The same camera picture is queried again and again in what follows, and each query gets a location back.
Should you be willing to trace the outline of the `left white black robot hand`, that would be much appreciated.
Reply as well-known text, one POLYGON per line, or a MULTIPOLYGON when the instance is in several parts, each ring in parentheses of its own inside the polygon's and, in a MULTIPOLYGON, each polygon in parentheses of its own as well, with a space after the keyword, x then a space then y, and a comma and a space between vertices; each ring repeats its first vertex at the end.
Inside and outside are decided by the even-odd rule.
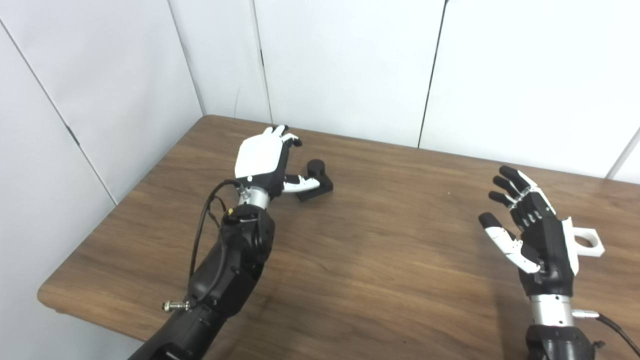
POLYGON ((317 178, 286 174, 292 147, 301 147, 301 139, 288 133, 287 125, 269 126, 264 132, 248 137, 238 149, 235 180, 245 188, 259 188, 270 200, 283 193, 302 193, 319 189, 317 178))

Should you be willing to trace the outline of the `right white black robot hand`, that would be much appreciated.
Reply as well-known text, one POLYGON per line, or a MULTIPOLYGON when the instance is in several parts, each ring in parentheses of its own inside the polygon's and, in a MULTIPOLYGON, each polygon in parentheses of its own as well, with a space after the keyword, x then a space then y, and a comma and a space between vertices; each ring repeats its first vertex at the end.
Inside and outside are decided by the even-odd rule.
POLYGON ((491 213, 478 216, 489 239, 518 267, 519 281, 527 297, 573 296, 576 270, 570 262, 565 228, 546 194, 516 168, 503 165, 493 177, 501 192, 488 197, 504 205, 520 235, 505 228, 491 213))

